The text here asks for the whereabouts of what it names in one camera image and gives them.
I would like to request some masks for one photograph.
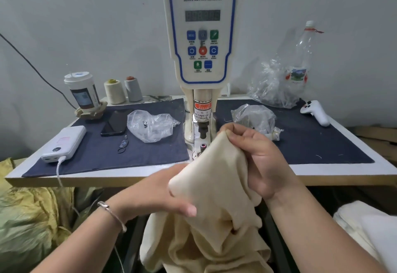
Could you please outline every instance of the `smartphone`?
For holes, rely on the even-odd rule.
[[[131,110],[114,111],[101,131],[101,136],[121,135],[127,128],[127,116]]]

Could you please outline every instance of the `forearm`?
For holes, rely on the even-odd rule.
[[[386,273],[299,181],[266,204],[302,273]]]
[[[32,273],[102,272],[121,229],[118,221],[98,208]]]

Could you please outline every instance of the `blue cloth mat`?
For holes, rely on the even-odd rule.
[[[173,129],[173,134],[155,143],[143,143],[128,129],[120,136],[102,137],[100,132],[114,110],[145,110],[152,115],[169,113],[181,122]],[[60,167],[60,174],[75,174],[92,170],[124,168],[146,165],[162,165],[189,160],[183,123],[185,121],[185,106],[183,99],[161,101],[139,105],[107,107],[100,120],[78,119],[75,125],[84,125],[87,133],[81,141],[76,153]],[[117,149],[127,135],[129,144],[125,152],[118,154]],[[57,163],[45,163],[39,159],[23,177],[39,177],[56,175]]]
[[[255,100],[219,100],[216,105],[217,129],[231,121],[231,110],[249,105],[261,105]],[[277,116],[275,125],[284,132],[275,144],[289,164],[329,164],[329,163],[373,163],[369,156],[361,151],[335,127],[322,127],[311,115],[303,115],[300,108],[305,104],[300,100],[292,109],[266,106]]]

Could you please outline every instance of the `gray button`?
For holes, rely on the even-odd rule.
[[[207,31],[206,30],[199,30],[198,31],[198,39],[201,41],[205,41],[207,39]]]

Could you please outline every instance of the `fingernail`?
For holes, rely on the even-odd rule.
[[[193,205],[190,205],[190,206],[187,207],[186,212],[187,212],[187,216],[189,216],[189,217],[196,216],[197,215],[197,208],[195,206],[193,206]]]
[[[226,135],[228,138],[235,138],[236,134],[234,134],[231,130],[226,130]]]

